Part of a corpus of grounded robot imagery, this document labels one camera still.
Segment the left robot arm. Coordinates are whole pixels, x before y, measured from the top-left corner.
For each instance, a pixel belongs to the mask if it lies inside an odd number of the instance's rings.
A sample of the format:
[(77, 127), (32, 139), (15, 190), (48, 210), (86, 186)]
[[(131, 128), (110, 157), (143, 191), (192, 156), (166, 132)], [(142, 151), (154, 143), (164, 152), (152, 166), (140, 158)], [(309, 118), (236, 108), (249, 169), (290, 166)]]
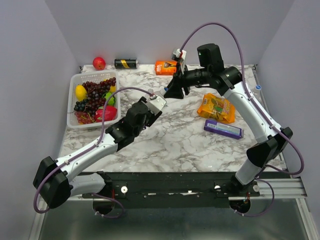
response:
[(61, 206), (72, 195), (96, 193), (101, 198), (107, 197), (111, 185), (99, 173), (81, 180), (81, 172), (133, 143), (159, 118), (166, 103), (159, 95), (149, 99), (141, 97), (128, 109), (125, 117), (105, 129), (98, 139), (56, 160), (50, 156), (42, 159), (33, 180), (35, 195), (41, 196), (49, 209)]

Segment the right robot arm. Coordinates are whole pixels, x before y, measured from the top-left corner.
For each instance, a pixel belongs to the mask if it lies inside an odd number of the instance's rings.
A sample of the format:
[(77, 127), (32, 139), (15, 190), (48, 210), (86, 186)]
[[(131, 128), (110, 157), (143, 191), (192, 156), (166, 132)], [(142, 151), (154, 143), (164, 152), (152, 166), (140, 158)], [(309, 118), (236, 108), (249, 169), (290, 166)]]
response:
[(231, 177), (230, 191), (241, 196), (248, 185), (287, 146), (293, 131), (283, 128), (263, 108), (248, 90), (243, 75), (236, 67), (225, 67), (218, 45), (208, 43), (197, 48), (200, 68), (188, 70), (185, 66), (186, 51), (174, 49), (171, 58), (177, 62), (176, 72), (164, 94), (166, 99), (183, 99), (191, 87), (212, 88), (227, 99), (240, 113), (251, 129), (257, 143), (246, 151), (247, 159)]

